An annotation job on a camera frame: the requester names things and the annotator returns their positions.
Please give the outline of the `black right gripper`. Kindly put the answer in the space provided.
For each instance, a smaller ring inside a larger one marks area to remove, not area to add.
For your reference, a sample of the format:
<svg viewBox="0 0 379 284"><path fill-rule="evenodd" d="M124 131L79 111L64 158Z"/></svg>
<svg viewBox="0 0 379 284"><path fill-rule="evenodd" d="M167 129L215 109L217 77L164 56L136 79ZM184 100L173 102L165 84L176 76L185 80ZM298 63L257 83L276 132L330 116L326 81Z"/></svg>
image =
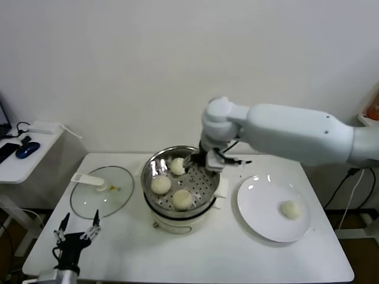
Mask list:
<svg viewBox="0 0 379 284"><path fill-rule="evenodd" d="M186 169L206 167L207 154L208 152L202 147L199 148L198 152L189 154L184 160L185 162L188 162Z"/></svg>

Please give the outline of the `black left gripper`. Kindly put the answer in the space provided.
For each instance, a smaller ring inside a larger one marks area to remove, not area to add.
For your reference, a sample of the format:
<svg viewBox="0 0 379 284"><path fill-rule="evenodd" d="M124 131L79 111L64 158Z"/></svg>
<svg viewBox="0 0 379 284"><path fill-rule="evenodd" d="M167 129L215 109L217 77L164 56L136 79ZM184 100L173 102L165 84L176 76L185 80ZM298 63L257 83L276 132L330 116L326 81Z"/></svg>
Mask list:
<svg viewBox="0 0 379 284"><path fill-rule="evenodd" d="M79 259L83 249L89 247L101 231L99 210L96 210L92 226L84 233L71 233L65 235L70 213L61 221L58 230L54 230L57 245L53 248L53 256L57 260L55 269L78 269Z"/></svg>

